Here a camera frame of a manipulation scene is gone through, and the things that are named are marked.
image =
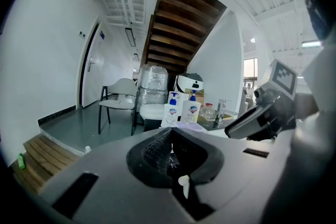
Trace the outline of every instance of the plastic-wrapped chair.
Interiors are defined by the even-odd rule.
[[[103,100],[103,95],[105,91],[106,99]],[[125,94],[135,97],[134,103],[123,101],[123,100],[109,100],[108,92],[111,94]],[[111,86],[103,86],[101,90],[100,102],[99,102],[99,119],[98,119],[98,134],[100,134],[100,121],[101,121],[101,107],[104,106],[107,109],[107,117],[109,124],[111,124],[109,109],[123,109],[123,110],[133,110],[132,117],[132,130],[131,135],[134,133],[135,113],[138,103],[139,91],[131,79],[120,79],[115,84]]]

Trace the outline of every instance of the green bottle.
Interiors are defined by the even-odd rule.
[[[24,169],[24,168],[26,168],[25,160],[23,159],[23,156],[22,156],[21,153],[20,153],[19,155],[17,155],[17,162],[18,162],[18,164],[19,164],[19,168],[20,168],[20,169]]]

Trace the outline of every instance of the door handle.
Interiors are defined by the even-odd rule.
[[[96,64],[95,62],[92,62],[92,57],[90,57],[90,63],[89,63],[89,67],[88,67],[88,72],[90,72],[90,69],[91,69],[91,65],[92,64]]]

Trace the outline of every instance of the black chair leg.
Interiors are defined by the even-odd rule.
[[[132,119],[132,131],[131,131],[131,136],[134,134],[134,131],[135,131],[134,124],[135,124],[135,127],[136,127],[137,125],[136,125],[136,110],[135,110],[135,109],[133,110],[133,119]]]
[[[106,110],[107,110],[107,118],[109,119],[109,124],[111,124],[109,108],[106,108]]]
[[[101,118],[101,105],[99,106],[99,117],[98,117],[98,134],[100,134],[100,118]]]

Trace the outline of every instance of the pump dispenser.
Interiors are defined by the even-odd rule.
[[[177,122],[177,106],[175,95],[178,93],[173,92],[173,98],[169,101],[169,104],[164,105],[163,119],[161,127],[168,127],[170,123]]]
[[[182,122],[197,122],[201,103],[196,102],[195,93],[196,91],[193,90],[193,95],[190,97],[190,100],[183,102]]]

